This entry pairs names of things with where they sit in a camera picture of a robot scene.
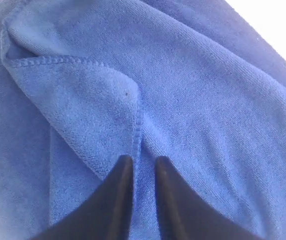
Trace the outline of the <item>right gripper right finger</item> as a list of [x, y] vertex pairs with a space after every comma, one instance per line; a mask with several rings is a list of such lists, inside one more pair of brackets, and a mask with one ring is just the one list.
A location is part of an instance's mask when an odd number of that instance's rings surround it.
[[251, 240], [252, 233], [232, 222], [197, 195], [169, 158], [155, 162], [155, 196], [163, 240]]

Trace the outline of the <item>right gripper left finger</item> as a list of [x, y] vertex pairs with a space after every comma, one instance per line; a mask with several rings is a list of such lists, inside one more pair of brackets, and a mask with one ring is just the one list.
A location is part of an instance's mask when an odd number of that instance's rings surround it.
[[122, 155], [77, 209], [38, 234], [38, 240], [126, 240], [133, 206], [133, 160]]

